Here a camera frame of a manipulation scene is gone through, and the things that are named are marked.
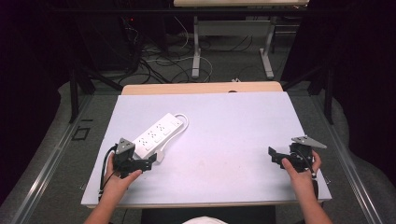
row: person's right hand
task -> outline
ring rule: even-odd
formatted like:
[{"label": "person's right hand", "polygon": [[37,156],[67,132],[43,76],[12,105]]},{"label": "person's right hand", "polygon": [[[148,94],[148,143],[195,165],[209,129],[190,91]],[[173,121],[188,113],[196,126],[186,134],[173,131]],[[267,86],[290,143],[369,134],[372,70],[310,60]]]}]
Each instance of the person's right hand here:
[{"label": "person's right hand", "polygon": [[[319,154],[314,150],[312,151],[312,155],[314,156],[312,169],[316,173],[321,165],[321,160]],[[291,186],[294,189],[297,200],[299,202],[301,200],[315,200],[316,196],[314,192],[314,186],[312,185],[311,172],[306,170],[304,172],[297,173],[290,161],[286,158],[282,160],[282,164],[290,176]]]}]

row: white metal desk leg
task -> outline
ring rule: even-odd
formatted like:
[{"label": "white metal desk leg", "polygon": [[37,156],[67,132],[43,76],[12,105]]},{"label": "white metal desk leg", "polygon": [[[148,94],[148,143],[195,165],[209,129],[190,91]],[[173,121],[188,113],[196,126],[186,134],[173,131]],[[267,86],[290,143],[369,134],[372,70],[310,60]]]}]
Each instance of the white metal desk leg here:
[{"label": "white metal desk leg", "polygon": [[199,77],[199,65],[201,60],[201,49],[199,48],[198,18],[194,17],[194,59],[192,61],[192,78]]},{"label": "white metal desk leg", "polygon": [[274,79],[274,73],[272,71],[270,60],[268,58],[268,51],[271,48],[271,41],[274,35],[275,25],[276,25],[276,17],[272,17],[267,39],[265,40],[265,49],[260,49],[260,54],[262,56],[262,65],[264,66],[265,75],[267,75],[267,78],[270,80]]}]

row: gray carpet floor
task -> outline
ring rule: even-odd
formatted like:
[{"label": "gray carpet floor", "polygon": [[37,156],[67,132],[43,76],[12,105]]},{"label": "gray carpet floor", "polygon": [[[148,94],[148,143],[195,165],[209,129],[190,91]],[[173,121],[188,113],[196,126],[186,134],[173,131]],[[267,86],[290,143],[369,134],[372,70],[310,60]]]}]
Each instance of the gray carpet floor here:
[{"label": "gray carpet floor", "polygon": [[[225,82],[238,77],[242,81],[265,81],[262,61],[258,48],[262,47],[263,40],[253,38],[249,45],[249,38],[238,48],[248,49],[233,52],[218,52],[210,49],[232,49],[243,40],[243,36],[234,37],[209,37],[205,39],[202,47],[201,76],[194,81],[203,82],[209,79],[205,71],[210,74],[211,82]],[[275,80],[280,80],[283,65],[287,59],[293,35],[279,36],[276,39],[276,50],[270,54],[270,61],[276,74]],[[192,52],[187,48],[182,48],[183,44],[173,46],[172,51],[190,57]],[[146,60],[155,60],[158,56],[147,52]],[[152,67],[163,76],[174,78],[175,82],[187,80],[191,73],[192,60],[180,61],[178,66],[164,66],[164,62],[151,62]],[[106,73],[106,76],[119,81],[120,73]],[[123,78],[120,84],[137,84],[145,80],[144,75]],[[88,182],[92,167],[96,160],[98,149],[106,133],[106,127],[110,120],[112,110],[117,100],[119,92],[111,90],[101,82],[94,81],[97,92],[92,96],[81,94],[79,100],[87,102],[85,109],[81,110],[78,120],[69,125],[70,119],[70,95],[68,84],[59,89],[62,95],[62,103],[55,120],[48,130],[48,134],[43,140],[40,148],[33,157],[28,169],[21,177],[15,189],[9,194],[6,201],[0,208],[0,223],[12,223],[15,215],[23,205],[29,190],[34,185],[40,172],[45,167],[54,150],[60,147],[64,152],[59,157],[59,163],[54,165],[53,173],[49,175],[49,183],[44,186],[43,193],[40,194],[36,203],[32,204],[32,209],[26,216],[26,223],[82,223],[89,215],[91,209],[80,205],[84,184]],[[305,133],[328,146],[328,149],[319,151],[323,159],[322,172],[331,180],[328,185],[333,199],[324,204],[325,211],[329,214],[334,223],[372,223],[367,219],[367,215],[362,209],[361,201],[357,197],[355,190],[351,187],[350,179],[343,169],[337,154],[337,144],[332,138],[332,134],[327,128],[327,123],[322,117],[318,103],[322,104],[322,94],[320,96],[309,96],[306,92],[306,83],[297,85],[289,91],[290,99],[295,107],[296,113],[302,123]],[[334,102],[332,107],[334,128],[340,137],[341,143],[347,146],[348,130],[347,121],[342,112],[342,107]],[[83,134],[78,130],[89,130],[85,140],[79,140],[79,135]],[[353,160],[353,167],[356,167],[367,194],[372,199],[373,207],[381,216],[382,223],[396,223],[396,216],[393,211],[396,208],[396,191],[389,184],[387,178],[374,166],[359,158],[350,155]],[[140,223],[141,210],[139,209],[117,209],[113,215],[113,223]],[[279,205],[276,207],[276,222],[295,223],[302,219],[302,214],[298,204]]]}]

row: person's left hand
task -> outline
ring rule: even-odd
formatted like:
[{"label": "person's left hand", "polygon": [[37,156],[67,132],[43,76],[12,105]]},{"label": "person's left hand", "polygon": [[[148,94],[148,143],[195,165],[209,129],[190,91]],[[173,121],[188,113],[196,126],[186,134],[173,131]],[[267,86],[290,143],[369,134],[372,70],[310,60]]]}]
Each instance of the person's left hand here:
[{"label": "person's left hand", "polygon": [[121,179],[119,178],[120,174],[118,174],[118,172],[114,172],[113,160],[114,153],[111,153],[107,160],[107,168],[104,178],[106,185],[101,201],[105,201],[107,205],[116,206],[132,182],[134,182],[142,174],[142,171],[134,171],[125,178]]}]

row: power outlet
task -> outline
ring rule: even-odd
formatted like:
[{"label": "power outlet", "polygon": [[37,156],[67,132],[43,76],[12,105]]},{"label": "power outlet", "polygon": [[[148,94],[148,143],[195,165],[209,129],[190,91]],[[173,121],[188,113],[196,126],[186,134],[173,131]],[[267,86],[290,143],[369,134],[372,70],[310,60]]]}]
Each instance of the power outlet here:
[{"label": "power outlet", "polygon": [[142,160],[147,159],[182,126],[183,121],[166,114],[133,141],[134,153]]}]

